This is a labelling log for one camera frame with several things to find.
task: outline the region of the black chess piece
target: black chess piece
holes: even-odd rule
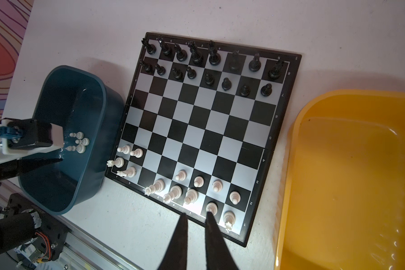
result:
[[[165,72],[166,72],[165,68],[159,66],[159,64],[156,64],[155,68],[156,68],[156,70],[157,70],[157,73],[158,73],[160,76],[164,75]]]
[[[207,84],[208,86],[212,86],[215,83],[215,78],[213,78],[212,74],[207,72],[205,74],[204,81],[205,81],[205,84]]]
[[[222,89],[226,91],[231,89],[231,86],[232,86],[231,81],[228,78],[225,78],[224,81],[222,82]]]
[[[268,83],[266,85],[264,85],[263,87],[261,87],[261,94],[263,96],[269,96],[272,93],[272,84]]]
[[[183,62],[187,59],[187,52],[185,50],[182,50],[180,45],[178,45],[177,43],[174,44],[174,49],[176,50],[176,56],[178,61]]]
[[[191,67],[187,67],[186,71],[187,71],[187,77],[189,79],[194,79],[196,77],[196,71],[193,70]]]
[[[178,68],[172,68],[171,71],[173,72],[174,78],[175,79],[181,79],[183,76],[183,72],[181,72],[180,69]]]
[[[238,71],[240,69],[240,63],[238,61],[238,51],[232,53],[232,60],[230,61],[230,70]]]
[[[249,70],[257,72],[261,68],[261,62],[259,61],[259,54],[255,54],[251,62],[249,62]]]
[[[140,60],[139,60],[139,64],[142,66],[142,68],[143,68],[147,73],[150,73],[150,72],[151,72],[152,66],[151,66],[150,63],[146,63],[146,62],[144,62],[143,59],[140,59]]]
[[[165,55],[169,55],[172,50],[171,50],[170,46],[168,46],[168,44],[165,43],[164,38],[163,37],[158,37],[157,40],[159,41],[159,45],[161,46],[162,52]]]
[[[216,49],[215,42],[210,40],[209,42],[209,62],[212,66],[217,66],[221,62],[221,56],[218,54],[218,50]]]
[[[191,52],[190,58],[192,59],[192,62],[195,65],[199,65],[203,61],[202,54],[196,48],[194,41],[190,41],[188,46],[190,48],[190,52]]]
[[[141,42],[144,45],[144,47],[146,47],[148,54],[154,54],[156,52],[156,46],[154,46],[153,44],[149,44],[148,39],[143,38]]]
[[[242,97],[247,97],[249,94],[250,94],[249,86],[243,84],[243,86],[240,88],[239,95]]]
[[[275,66],[269,70],[269,77],[272,79],[279,78],[281,76],[282,66],[283,66],[283,61],[281,61],[279,59],[278,62],[275,64]]]

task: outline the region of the table surface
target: table surface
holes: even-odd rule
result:
[[[99,76],[125,99],[141,38],[154,31],[303,55],[248,245],[226,241],[240,269],[272,269],[287,130],[334,89],[405,91],[405,0],[37,0],[3,116],[31,118],[59,65]],[[64,216],[144,269],[157,268],[179,217],[107,178]],[[204,228],[193,222],[188,245],[188,269],[205,269]]]

